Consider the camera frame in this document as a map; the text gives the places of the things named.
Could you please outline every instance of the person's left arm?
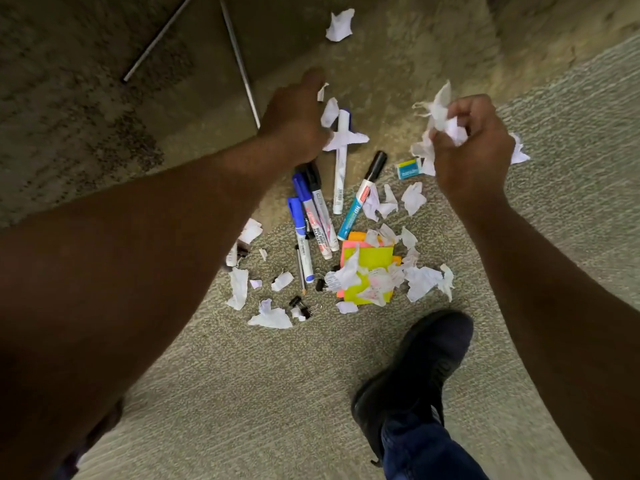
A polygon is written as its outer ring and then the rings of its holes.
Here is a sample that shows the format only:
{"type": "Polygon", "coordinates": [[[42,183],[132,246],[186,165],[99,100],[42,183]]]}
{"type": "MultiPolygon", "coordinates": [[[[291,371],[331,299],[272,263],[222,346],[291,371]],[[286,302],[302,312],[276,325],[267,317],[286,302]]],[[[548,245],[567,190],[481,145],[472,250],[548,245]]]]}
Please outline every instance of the person's left arm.
{"type": "Polygon", "coordinates": [[[279,89],[256,137],[0,233],[4,476],[46,475],[171,344],[267,189],[326,143],[323,83],[279,89]]]}

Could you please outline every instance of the person's left hand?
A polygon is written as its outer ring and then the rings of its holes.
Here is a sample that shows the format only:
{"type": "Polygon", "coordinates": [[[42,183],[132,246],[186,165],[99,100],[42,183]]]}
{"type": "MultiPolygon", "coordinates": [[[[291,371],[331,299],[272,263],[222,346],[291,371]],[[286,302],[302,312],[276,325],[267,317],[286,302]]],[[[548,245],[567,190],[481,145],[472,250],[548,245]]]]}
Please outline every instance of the person's left hand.
{"type": "Polygon", "coordinates": [[[298,84],[276,90],[262,118],[258,135],[283,143],[294,166],[313,160],[331,137],[320,125],[317,93],[323,85],[324,71],[309,69],[298,84]]]}

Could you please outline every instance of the person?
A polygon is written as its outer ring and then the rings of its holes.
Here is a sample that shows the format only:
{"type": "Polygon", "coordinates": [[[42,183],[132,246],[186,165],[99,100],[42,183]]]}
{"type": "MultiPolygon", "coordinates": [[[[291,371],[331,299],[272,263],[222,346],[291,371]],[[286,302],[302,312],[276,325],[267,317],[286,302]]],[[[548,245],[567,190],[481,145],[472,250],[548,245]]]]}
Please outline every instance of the person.
{"type": "MultiPolygon", "coordinates": [[[[278,89],[255,137],[0,234],[5,477],[54,474],[169,346],[269,186],[330,137],[316,101],[323,83],[310,70],[278,89]]],[[[438,185],[480,252],[540,396],[595,479],[637,477],[640,314],[509,206],[514,141],[491,99],[462,98],[449,116],[469,138],[455,147],[432,135],[438,185]]],[[[440,399],[471,336],[460,312],[427,316],[356,395],[353,416],[388,478],[484,478],[444,430],[440,399]]]]}

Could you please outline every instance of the forearm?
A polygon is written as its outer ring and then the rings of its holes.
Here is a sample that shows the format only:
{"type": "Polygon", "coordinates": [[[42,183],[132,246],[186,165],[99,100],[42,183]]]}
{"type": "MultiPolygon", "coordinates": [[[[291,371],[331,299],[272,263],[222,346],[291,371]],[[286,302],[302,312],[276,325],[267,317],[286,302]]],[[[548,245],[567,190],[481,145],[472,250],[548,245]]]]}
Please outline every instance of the forearm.
{"type": "Polygon", "coordinates": [[[522,360],[594,478],[636,471],[640,314],[504,201],[460,212],[522,360]],[[626,420],[612,420],[612,415],[626,420]]]}
{"type": "Polygon", "coordinates": [[[71,450],[162,354],[284,172],[284,151],[254,138],[0,235],[3,468],[71,450]]]}

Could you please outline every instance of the blue jeans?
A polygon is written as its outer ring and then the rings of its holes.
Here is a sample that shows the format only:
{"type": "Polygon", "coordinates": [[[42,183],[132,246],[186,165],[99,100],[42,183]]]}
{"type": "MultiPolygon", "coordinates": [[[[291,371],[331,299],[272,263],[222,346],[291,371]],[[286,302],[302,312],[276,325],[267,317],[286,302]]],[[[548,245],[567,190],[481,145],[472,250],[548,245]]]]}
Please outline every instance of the blue jeans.
{"type": "Polygon", "coordinates": [[[388,418],[382,427],[387,480],[488,480],[462,446],[436,420],[409,413],[388,418]]]}

